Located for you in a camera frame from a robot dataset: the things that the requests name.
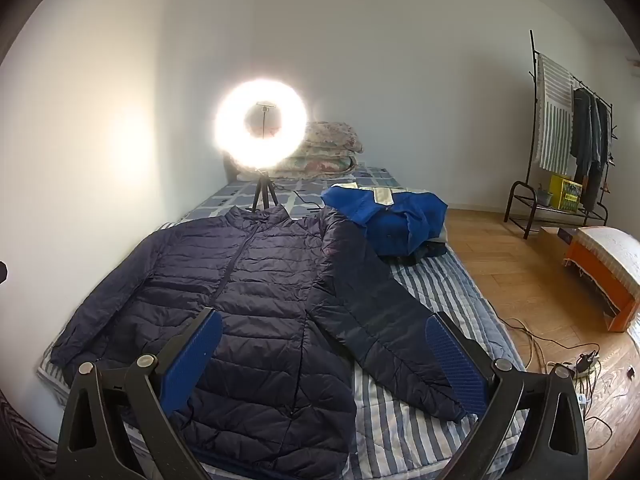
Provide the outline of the navy puffer jacket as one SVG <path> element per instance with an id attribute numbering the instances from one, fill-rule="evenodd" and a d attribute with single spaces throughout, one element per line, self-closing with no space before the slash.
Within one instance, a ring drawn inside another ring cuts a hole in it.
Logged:
<path id="1" fill-rule="evenodd" d="M 354 365 L 425 415 L 464 416 L 425 341 L 430 311 L 334 209 L 233 208 L 151 234 L 76 310 L 52 363 L 66 378 L 86 361 L 129 365 L 205 308 L 221 340 L 171 419 L 205 463 L 338 477 L 355 442 Z"/>

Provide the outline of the black clothes rack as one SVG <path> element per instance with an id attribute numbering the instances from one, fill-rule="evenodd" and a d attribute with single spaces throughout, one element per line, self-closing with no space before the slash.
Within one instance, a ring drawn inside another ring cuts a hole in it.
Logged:
<path id="1" fill-rule="evenodd" d="M 608 224 L 608 173 L 615 166 L 614 107 L 529 37 L 534 117 L 525 177 L 511 184 L 503 220 L 523 237 L 565 214 L 568 224 Z"/>

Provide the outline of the dark hanging clothes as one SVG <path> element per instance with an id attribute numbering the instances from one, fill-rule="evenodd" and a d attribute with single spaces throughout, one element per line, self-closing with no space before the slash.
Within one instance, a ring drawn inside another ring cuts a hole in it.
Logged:
<path id="1" fill-rule="evenodd" d="M 573 136 L 570 154 L 576 159 L 574 181 L 582 185 L 582 206 L 592 211 L 608 164 L 610 109 L 585 88 L 573 96 Z"/>

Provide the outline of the striped blue white mattress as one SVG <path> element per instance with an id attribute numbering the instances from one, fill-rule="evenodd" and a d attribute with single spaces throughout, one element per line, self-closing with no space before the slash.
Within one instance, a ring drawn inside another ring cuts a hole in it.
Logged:
<path id="1" fill-rule="evenodd" d="M 457 257 L 442 255 L 410 271 L 395 265 L 388 267 L 394 279 L 430 312 L 441 310 L 449 314 L 462 332 L 477 340 L 491 356 L 512 358 L 512 342 Z M 42 372 L 55 380 L 58 388 L 68 389 L 74 376 L 66 378 L 52 363 L 52 347 L 53 344 Z M 464 415 L 458 422 L 444 422 L 425 415 L 395 398 L 359 365 L 352 367 L 352 393 L 356 404 L 355 442 L 343 471 L 334 479 L 434 478 L 471 430 L 469 416 Z M 203 463 L 220 472 L 288 479 L 225 462 Z"/>

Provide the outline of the brown cardboard box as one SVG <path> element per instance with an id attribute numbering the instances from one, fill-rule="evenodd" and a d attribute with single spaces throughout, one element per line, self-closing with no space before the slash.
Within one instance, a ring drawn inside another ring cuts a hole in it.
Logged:
<path id="1" fill-rule="evenodd" d="M 537 233 L 536 244 L 541 252 L 556 263 L 563 264 L 577 228 L 568 226 L 542 226 Z"/>

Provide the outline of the orange covered bench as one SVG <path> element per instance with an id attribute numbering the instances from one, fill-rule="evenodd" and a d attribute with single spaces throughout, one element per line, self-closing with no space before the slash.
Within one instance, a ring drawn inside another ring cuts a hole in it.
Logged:
<path id="1" fill-rule="evenodd" d="M 628 330 L 639 312 L 639 241 L 609 226 L 578 228 L 564 257 L 586 274 L 610 303 L 608 330 Z"/>

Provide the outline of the yellow green box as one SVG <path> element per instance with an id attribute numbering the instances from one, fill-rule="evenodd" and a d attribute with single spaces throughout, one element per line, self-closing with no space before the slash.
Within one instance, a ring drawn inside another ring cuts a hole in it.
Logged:
<path id="1" fill-rule="evenodd" d="M 548 192 L 550 207 L 559 211 L 577 212 L 582 199 L 582 185 L 559 174 L 552 174 Z"/>

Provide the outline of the blue folded garment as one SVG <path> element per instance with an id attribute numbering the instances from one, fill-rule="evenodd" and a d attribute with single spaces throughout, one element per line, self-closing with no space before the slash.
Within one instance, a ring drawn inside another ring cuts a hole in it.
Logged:
<path id="1" fill-rule="evenodd" d="M 432 192 L 344 183 L 321 198 L 355 223 L 381 257 L 409 257 L 427 242 L 445 240 L 448 205 Z"/>

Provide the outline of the striped hanging towel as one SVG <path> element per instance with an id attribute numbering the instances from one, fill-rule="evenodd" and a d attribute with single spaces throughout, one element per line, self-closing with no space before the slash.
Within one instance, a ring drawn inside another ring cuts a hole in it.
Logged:
<path id="1" fill-rule="evenodd" d="M 573 78 L 542 53 L 537 54 L 536 96 L 534 161 L 541 170 L 566 176 L 572 157 Z"/>

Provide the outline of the floral folded quilt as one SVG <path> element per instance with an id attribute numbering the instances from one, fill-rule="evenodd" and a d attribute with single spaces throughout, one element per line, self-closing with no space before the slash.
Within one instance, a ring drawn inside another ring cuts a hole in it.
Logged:
<path id="1" fill-rule="evenodd" d="M 303 177 L 347 174 L 357 166 L 357 156 L 362 152 L 356 130 L 346 122 L 310 122 L 303 143 L 271 171 Z"/>

